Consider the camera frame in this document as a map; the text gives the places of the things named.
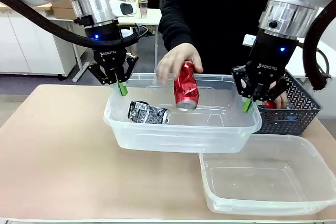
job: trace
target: translucent plastic bin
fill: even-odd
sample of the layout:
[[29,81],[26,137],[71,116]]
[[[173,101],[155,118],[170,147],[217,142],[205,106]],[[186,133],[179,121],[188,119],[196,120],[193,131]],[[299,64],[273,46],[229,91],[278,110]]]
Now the translucent plastic bin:
[[[122,148],[162,152],[239,152],[253,132],[261,127],[255,104],[243,113],[231,76],[195,75],[199,103],[195,111],[176,108],[173,80],[162,86],[153,73],[136,73],[128,81],[129,94],[119,95],[117,87],[107,102],[104,119]],[[171,111],[168,125],[131,122],[128,108],[132,100]]]
[[334,174],[301,137],[253,134],[239,153],[199,156],[213,212],[292,216],[336,204]]

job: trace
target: black sweater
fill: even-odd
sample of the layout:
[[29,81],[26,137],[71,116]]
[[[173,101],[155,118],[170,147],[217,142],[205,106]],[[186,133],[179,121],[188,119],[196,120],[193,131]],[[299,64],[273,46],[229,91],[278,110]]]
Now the black sweater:
[[205,73],[230,74],[247,62],[246,34],[256,35],[268,0],[165,0],[159,31],[167,50],[189,42]]

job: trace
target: cardboard box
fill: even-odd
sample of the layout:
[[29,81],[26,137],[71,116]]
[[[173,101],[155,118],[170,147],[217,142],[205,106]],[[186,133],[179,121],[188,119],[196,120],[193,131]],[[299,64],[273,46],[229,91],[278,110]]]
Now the cardboard box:
[[74,10],[70,0],[60,0],[52,2],[55,18],[60,19],[76,19]]

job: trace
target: crushed black can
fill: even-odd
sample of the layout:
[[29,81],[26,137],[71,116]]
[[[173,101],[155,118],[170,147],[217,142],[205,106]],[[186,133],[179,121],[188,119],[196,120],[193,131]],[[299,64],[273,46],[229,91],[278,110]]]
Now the crushed black can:
[[168,109],[153,107],[143,101],[131,101],[128,118],[134,123],[168,124],[171,113]]

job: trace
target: barcode label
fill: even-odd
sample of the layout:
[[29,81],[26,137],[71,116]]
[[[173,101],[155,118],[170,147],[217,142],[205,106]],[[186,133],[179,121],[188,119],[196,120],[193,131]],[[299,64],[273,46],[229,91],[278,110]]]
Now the barcode label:
[[140,103],[140,102],[137,102],[135,104],[135,108],[138,109],[138,110],[147,110],[147,105],[143,104],[143,103]]

